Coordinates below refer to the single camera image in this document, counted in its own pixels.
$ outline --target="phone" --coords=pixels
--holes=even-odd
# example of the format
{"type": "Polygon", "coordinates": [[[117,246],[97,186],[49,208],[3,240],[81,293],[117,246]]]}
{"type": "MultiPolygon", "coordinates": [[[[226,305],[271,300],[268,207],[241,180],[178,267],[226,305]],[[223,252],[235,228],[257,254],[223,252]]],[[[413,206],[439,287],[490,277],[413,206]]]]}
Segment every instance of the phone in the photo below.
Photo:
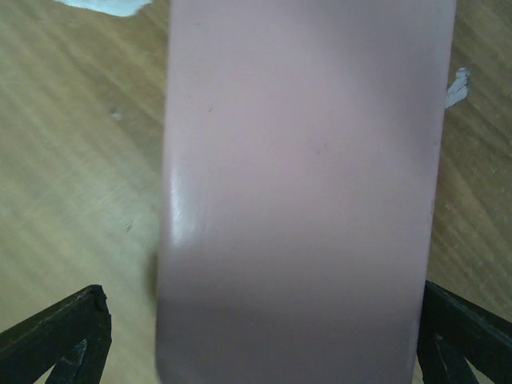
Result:
{"type": "Polygon", "coordinates": [[[410,383],[455,0],[173,0],[164,383],[410,383]]]}

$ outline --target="pink phone case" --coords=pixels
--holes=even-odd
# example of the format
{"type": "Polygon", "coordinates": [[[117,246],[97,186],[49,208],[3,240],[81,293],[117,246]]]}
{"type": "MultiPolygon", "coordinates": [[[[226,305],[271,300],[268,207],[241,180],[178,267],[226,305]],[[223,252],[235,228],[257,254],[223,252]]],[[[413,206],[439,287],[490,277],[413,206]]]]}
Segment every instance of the pink phone case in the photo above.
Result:
{"type": "Polygon", "coordinates": [[[164,383],[411,381],[455,0],[173,0],[164,383]]]}

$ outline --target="wood grain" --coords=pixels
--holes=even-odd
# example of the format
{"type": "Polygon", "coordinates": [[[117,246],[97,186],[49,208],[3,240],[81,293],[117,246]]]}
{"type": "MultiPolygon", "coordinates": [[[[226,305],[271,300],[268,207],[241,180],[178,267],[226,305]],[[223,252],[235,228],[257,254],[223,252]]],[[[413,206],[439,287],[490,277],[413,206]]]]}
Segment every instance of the wood grain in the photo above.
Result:
{"type": "MultiPolygon", "coordinates": [[[[154,253],[168,2],[116,18],[0,2],[0,330],[91,283],[113,315],[103,382],[158,382],[154,253]]],[[[512,320],[512,5],[461,0],[429,278],[512,320]]],[[[414,382],[421,382],[419,371],[414,382]]]]}

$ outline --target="wooden table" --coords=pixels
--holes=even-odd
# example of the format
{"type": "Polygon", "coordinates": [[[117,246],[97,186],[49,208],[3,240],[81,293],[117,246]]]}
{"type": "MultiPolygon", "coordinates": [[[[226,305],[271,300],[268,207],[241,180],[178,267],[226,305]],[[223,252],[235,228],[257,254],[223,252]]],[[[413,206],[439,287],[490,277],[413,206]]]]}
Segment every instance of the wooden table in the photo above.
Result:
{"type": "MultiPolygon", "coordinates": [[[[0,330],[91,283],[113,315],[104,382],[158,382],[154,264],[168,1],[116,18],[0,3],[0,330]]],[[[429,278],[512,320],[512,4],[460,0],[429,278]]],[[[421,382],[421,374],[415,382],[421,382]]]]}

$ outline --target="pink rectangular object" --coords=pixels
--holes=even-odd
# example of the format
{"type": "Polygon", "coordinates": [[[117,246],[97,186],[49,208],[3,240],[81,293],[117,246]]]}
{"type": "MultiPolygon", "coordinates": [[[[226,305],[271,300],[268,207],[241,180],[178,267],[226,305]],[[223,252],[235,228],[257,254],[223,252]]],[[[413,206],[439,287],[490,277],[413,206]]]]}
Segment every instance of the pink rectangular object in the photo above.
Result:
{"type": "Polygon", "coordinates": [[[173,0],[164,383],[406,384],[455,0],[173,0]]]}

